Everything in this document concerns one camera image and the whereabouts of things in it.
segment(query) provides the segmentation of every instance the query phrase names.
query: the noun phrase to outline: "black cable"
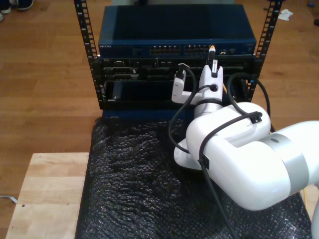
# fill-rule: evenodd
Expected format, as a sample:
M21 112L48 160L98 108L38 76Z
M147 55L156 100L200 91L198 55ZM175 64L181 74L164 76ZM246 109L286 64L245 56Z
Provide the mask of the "black cable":
M245 115L247 114L247 112L243 111L238 105L237 103L235 102L232 94L231 94L231 84L233 82L234 79L236 78L239 78L239 79L249 79L251 80L252 79L252 75L250 74L247 74L247 73L235 73L233 75L231 75L229 78L228 78L228 81L227 81L227 96L228 96L228 99L230 101L230 103L234 106L234 108L238 111L238 113L240 113L241 115ZM258 79L254 79L255 82L260 86L261 90L263 91L264 93L264 96L265 96L265 99L266 99L266 104L267 104L267 113L270 117L270 101L269 101L269 96L268 96L268 93L264 87L264 85L258 80Z
M197 102L195 104L195 107L201 105L201 104L206 104L206 103L214 103L214 104L218 104L220 106L223 106L223 104L219 101L219 100L216 100L216 99L205 99L205 100L201 100L199 102Z
M208 88L208 87L211 87L211 85L201 86L201 87L198 88L198 92L201 91L202 89L205 89L205 88Z
M176 114L173 116L173 118L170 120L170 123L168 125L168 137L171 140L171 142L175 145L175 147L179 148L181 151L185 152L185 153L189 153L189 151L185 148L183 148L182 146L180 146L178 143L176 143L176 141L173 139L173 136L171 135L171 128L173 126L173 123L175 122L177 116L185 109L185 107L187 107L188 105L190 105L190 102L193 100L194 96L197 93L196 90L196 77L194 75L194 73L191 71L191 69L189 68L184 68L185 72L189 73L192 77L192 81L193 81L193 90L190 94L190 96L187 98L187 100L185 101L185 103L179 108L179 110L176 112Z
M229 221L228 221L228 219L227 219L227 216L226 216L226 214L225 214L225 212L224 212L224 210L223 210L223 208L222 208L222 206L221 206L221 203L220 203L220 201L219 201L219 199L218 199L217 193L216 193L216 191L215 191L215 189L214 189L213 184L212 184L211 181L210 181L210 177L209 177L208 172L207 172L207 169L206 169L206 167L205 167L205 163L204 163L204 160L203 160L203 157L204 157L204 149L205 149L205 147L206 147L207 142L208 142L215 134L217 134L218 132L220 132L222 129L224 129L224 128L230 126L230 125L233 124L233 123L236 123L236 122L238 122L238 121L241 121L241 120L243 120L243 119L250 118L250 117L256 117L256 116L260 116L260 117L261 117L261 116L262 116L262 113L261 113L261 112L248 113L248 114L241 115L241 116L239 116L239 117L237 117L237 118L234 118L234 119L232 119L232 120L230 120L230 121L228 121L228 122L222 124L221 126L219 126L219 127L217 127L216 129L214 129L211 133L209 133L209 134L205 137L205 139L203 140L203 142L201 143L200 148L199 148L199 160L198 160L198 161L199 161L199 164L200 164L200 166L201 166L201 168L202 168L202 170L203 170L203 173L204 173L206 182L207 182L207 184L208 184L208 186L209 186L209 189L210 189L210 191L212 192L212 194L213 194L213 196L214 196L214 198L215 198L215 200L216 200L217 206L218 206L218 208L219 208L219 210L220 210L220 212L221 212L221 214L222 214L222 216L223 216L223 219L224 219L225 223L227 224L228 229L230 230L231 236L232 236L234 239L237 239L238 237L236 236L234 230L232 229L232 227L231 227L231 225L230 225L230 223L229 223Z
M275 128L273 127L273 124L271 123L271 124L270 124L270 132L273 133L273 132L275 132L275 131L276 131L276 130L275 130Z

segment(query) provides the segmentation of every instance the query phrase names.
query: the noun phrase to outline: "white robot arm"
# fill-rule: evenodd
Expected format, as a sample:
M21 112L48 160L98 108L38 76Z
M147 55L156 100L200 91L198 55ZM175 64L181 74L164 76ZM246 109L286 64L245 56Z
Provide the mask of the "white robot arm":
M206 71L204 68L199 86L211 82ZM218 86L223 81L222 75L218 72L214 78ZM178 93L173 90L172 100L177 98ZM197 95L195 104L200 100L200 95ZM238 103L238 106L247 113L261 112L261 121L252 123L249 118L238 121L211 137L203 150L209 177L232 200L245 209L262 210L307 185L319 186L319 121L298 123L269 134L270 118L262 107L249 102ZM195 119L187 128L186 139L179 143L189 154L175 148L177 164L201 170L198 159L204 139L216 128L239 116L241 114L232 105L224 108L216 103L197 106ZM319 239L318 204L312 234L314 239Z

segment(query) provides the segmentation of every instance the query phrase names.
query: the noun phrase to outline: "shoe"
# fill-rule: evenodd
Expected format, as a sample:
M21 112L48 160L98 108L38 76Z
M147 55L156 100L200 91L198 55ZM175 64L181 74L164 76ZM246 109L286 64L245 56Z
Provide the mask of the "shoe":
M10 2L12 4L16 3L18 10L26 11L33 6L34 0L10 0Z
M0 13L8 14L11 12L11 4L9 0L1 0L0 1Z

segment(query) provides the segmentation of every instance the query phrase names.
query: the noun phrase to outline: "black bubble wrap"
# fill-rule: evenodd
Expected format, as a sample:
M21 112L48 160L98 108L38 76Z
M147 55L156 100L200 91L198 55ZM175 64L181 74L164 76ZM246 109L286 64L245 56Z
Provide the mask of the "black bubble wrap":
M182 140L185 126L173 136ZM216 186L241 239L310 239L311 222L299 193L251 212ZM230 239L201 172L173 158L167 122L98 119L76 239Z

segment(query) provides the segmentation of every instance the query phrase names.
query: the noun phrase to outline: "wooden board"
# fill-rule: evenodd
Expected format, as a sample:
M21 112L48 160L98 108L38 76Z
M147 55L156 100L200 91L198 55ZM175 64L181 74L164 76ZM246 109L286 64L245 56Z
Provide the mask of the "wooden board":
M89 153L36 153L7 239L73 239Z
M319 198L319 191L318 188L315 185L309 185L305 188L304 191L300 191L303 200L306 205L307 212L309 214L310 219L313 219L316 204Z

